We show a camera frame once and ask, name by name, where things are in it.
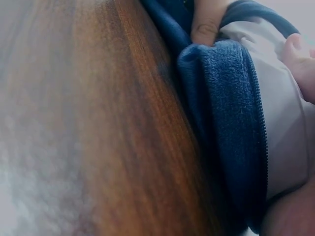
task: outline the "blue fabric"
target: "blue fabric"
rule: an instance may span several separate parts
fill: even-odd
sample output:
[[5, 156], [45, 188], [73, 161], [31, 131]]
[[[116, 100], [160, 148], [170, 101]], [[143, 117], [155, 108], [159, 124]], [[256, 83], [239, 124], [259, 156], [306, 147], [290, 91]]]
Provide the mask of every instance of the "blue fabric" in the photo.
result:
[[[257, 77], [248, 51], [232, 40], [214, 47], [192, 44], [193, 9], [183, 0], [142, 0], [172, 55], [196, 132], [219, 158], [240, 216], [259, 232], [266, 207], [267, 144]], [[275, 11], [254, 1], [229, 6], [221, 27], [251, 16], [270, 21], [285, 36], [298, 30]]]

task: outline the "white fabric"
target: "white fabric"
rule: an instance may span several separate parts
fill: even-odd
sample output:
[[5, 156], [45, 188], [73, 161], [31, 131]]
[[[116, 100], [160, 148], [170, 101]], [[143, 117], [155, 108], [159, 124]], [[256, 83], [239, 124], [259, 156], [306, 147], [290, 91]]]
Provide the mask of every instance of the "white fabric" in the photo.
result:
[[305, 183], [315, 157], [315, 106], [303, 100], [281, 62], [286, 39], [269, 22], [233, 22], [221, 29], [246, 47], [255, 65], [268, 140], [267, 199]]

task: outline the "knuckle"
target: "knuckle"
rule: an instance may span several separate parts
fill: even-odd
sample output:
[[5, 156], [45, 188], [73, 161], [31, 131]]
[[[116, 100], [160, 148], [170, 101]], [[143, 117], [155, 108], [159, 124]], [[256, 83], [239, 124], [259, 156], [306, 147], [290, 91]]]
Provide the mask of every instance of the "knuckle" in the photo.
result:
[[217, 34], [218, 28], [216, 27], [214, 20], [208, 19], [197, 26], [196, 33], [203, 35]]

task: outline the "hand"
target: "hand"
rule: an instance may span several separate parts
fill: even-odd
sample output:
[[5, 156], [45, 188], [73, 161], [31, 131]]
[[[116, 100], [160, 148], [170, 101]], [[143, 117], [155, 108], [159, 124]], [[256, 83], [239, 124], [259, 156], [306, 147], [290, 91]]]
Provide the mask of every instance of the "hand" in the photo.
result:
[[231, 0], [194, 0], [191, 39], [193, 43], [212, 46], [223, 15]]

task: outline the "wood grain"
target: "wood grain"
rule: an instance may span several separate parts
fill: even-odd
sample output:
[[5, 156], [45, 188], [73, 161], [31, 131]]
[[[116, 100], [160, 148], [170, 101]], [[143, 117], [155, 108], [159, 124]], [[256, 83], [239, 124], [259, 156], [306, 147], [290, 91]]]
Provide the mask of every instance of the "wood grain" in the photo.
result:
[[137, 0], [0, 1], [0, 235], [232, 235]]

